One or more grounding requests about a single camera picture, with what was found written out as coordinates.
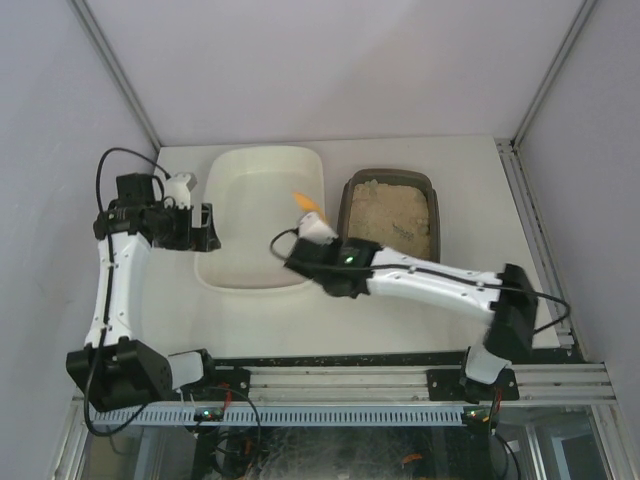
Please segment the orange plastic litter scoop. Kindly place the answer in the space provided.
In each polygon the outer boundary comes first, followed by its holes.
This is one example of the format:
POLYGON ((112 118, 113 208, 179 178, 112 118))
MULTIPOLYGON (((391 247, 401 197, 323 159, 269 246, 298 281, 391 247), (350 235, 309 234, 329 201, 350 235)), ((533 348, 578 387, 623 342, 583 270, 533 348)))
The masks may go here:
POLYGON ((327 218, 323 209, 310 197, 300 193, 294 192, 293 198, 298 207, 305 213, 316 213, 323 222, 327 222, 327 218))

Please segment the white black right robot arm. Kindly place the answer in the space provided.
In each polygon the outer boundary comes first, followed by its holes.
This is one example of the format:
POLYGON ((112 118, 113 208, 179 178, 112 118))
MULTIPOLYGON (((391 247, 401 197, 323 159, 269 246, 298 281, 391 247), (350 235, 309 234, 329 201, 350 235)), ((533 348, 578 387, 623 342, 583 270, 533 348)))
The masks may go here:
POLYGON ((407 256, 363 239, 318 244, 298 238, 284 266, 319 284, 333 297, 388 296, 471 316, 486 326, 470 347, 462 377, 493 385, 501 372, 533 350, 537 292, 523 268, 457 269, 407 256))

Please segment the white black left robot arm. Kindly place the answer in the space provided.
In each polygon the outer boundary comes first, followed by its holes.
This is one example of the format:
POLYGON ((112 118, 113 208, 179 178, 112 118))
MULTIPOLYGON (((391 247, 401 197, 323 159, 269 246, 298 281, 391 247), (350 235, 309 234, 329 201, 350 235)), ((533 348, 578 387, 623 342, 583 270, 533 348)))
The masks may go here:
POLYGON ((205 376, 202 350, 165 356, 142 339, 144 279, 153 249, 208 253, 221 247, 211 204, 193 205, 192 173, 166 180, 150 174, 116 179, 117 197, 93 225, 99 283, 83 347, 70 352, 66 370, 98 412, 169 399, 205 376))

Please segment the dark grey litter box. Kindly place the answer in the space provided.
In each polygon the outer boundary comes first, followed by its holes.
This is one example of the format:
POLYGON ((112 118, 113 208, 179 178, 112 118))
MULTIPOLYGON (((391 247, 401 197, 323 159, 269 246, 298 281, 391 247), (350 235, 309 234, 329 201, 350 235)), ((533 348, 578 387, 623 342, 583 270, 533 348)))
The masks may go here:
POLYGON ((441 259, 438 199, 424 174, 369 168, 344 185, 337 230, 406 255, 438 263, 441 259))

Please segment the white plastic waste tub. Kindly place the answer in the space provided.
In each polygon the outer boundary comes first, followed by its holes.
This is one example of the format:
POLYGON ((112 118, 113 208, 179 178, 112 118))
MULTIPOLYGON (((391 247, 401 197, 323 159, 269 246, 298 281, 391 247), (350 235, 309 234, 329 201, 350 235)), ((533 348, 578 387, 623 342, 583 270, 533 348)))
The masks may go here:
POLYGON ((203 200, 213 207, 221 248, 196 255, 198 280, 226 293, 266 293, 307 284, 269 250, 270 241, 302 216, 295 192, 325 206, 322 161, 311 149, 256 146, 218 156, 203 200))

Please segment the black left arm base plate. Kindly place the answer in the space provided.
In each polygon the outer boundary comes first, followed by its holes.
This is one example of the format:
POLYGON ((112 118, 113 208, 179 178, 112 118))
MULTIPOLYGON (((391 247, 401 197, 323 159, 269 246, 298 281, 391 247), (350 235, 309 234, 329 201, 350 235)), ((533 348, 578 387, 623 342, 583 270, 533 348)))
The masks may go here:
POLYGON ((169 401, 222 402, 244 401, 249 395, 251 372, 244 368, 214 369, 202 380, 169 394, 169 401))

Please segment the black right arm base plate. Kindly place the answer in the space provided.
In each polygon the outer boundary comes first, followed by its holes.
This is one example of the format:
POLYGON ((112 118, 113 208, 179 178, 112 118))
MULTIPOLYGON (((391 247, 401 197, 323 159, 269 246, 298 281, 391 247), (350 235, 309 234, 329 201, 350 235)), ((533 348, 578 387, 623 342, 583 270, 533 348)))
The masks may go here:
POLYGON ((461 368, 429 369, 426 371, 426 381, 429 399, 436 402, 465 401, 479 404, 493 400, 497 393, 500 393, 502 400, 520 399, 515 373, 511 369, 504 369, 490 385, 467 379, 461 368))

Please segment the left aluminium corner post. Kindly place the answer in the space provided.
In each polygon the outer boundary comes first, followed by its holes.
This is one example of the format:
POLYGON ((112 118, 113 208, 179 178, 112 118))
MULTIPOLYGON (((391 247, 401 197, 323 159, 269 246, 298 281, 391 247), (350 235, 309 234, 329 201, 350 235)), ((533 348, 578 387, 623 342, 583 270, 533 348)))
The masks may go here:
POLYGON ((162 148, 160 137, 89 3, 84 0, 70 0, 68 5, 137 125, 158 153, 162 148))

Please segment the aluminium corner post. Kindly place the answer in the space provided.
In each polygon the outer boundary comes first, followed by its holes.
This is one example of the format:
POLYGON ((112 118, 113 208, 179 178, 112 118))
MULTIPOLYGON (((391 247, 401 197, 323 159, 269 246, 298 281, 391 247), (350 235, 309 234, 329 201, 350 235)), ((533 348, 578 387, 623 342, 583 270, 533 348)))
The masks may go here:
POLYGON ((68 5, 137 125, 158 153, 162 148, 160 137, 89 3, 84 0, 70 0, 68 5))
POLYGON ((569 60, 574 47, 578 43, 582 32, 586 28, 598 5, 598 0, 584 0, 580 3, 580 6, 576 14, 574 15, 568 30, 564 34, 551 60, 551 63, 548 66, 540 84, 538 85, 536 92, 516 129, 514 137, 511 140, 511 146, 514 150, 518 149, 525 140, 539 111, 543 107, 554 84, 562 73, 565 64, 569 60))

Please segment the aluminium mounting rail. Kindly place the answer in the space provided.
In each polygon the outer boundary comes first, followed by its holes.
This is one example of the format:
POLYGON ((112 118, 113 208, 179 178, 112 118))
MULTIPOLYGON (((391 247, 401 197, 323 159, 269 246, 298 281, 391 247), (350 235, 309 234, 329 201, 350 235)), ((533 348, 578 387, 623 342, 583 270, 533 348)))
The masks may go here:
MULTIPOLYGON (((453 366, 244 367, 249 395, 258 406, 457 405, 429 399, 426 371, 453 366)), ((514 365, 520 399, 506 405, 572 406, 616 401, 602 364, 514 365)))

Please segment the right aluminium corner post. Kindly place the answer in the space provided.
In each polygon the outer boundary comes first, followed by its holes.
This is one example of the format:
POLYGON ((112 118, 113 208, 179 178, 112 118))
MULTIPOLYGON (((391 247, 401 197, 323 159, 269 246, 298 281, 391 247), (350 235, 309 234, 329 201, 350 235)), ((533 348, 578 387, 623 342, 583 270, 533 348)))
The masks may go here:
POLYGON ((525 140, 539 111, 543 107, 554 84, 562 73, 565 64, 569 60, 574 47, 578 43, 582 32, 586 28, 598 5, 598 0, 584 0, 580 3, 580 6, 576 14, 574 15, 568 30, 564 34, 551 60, 551 63, 548 66, 540 84, 538 85, 536 92, 516 129, 514 137, 511 140, 511 146, 514 150, 518 149, 525 140))

